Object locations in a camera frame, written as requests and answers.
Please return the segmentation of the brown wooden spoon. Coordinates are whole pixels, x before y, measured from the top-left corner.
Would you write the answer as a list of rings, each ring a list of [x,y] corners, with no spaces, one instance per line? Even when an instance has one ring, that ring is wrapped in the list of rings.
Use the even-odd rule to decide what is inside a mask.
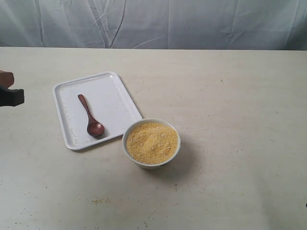
[[[78,94],[78,99],[80,100],[88,115],[87,133],[92,137],[98,137],[100,135],[103,135],[105,132],[105,128],[92,116],[85,97],[82,94]]]

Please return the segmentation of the yellow grains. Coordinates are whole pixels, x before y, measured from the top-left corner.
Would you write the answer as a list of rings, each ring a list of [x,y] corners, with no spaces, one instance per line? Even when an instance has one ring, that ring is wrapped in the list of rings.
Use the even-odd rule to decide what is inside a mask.
[[[159,123],[138,125],[126,139],[129,155],[144,164],[159,164],[169,160],[175,154],[177,145],[177,132]]]

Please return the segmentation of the white plastic tray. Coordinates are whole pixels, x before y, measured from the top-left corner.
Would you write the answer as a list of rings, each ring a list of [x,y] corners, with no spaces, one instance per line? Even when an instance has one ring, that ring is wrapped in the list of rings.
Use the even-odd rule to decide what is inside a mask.
[[[79,94],[85,97],[93,117],[104,126],[103,135],[95,138],[88,134],[88,116]],[[57,84],[53,96],[64,143],[71,150],[82,150],[119,137],[142,119],[119,75],[113,72]]]

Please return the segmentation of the white bowl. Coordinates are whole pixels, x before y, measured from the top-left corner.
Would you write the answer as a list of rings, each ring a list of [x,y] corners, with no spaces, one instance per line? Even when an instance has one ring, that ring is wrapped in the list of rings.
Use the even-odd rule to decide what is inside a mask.
[[[133,123],[123,134],[126,156],[145,169],[170,163],[179,153],[181,138],[177,130],[161,119],[146,118]]]

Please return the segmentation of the white backdrop curtain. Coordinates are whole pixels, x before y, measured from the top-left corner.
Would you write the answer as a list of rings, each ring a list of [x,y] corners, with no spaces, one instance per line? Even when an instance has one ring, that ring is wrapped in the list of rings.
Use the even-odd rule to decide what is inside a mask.
[[[304,0],[3,0],[1,46],[306,50]]]

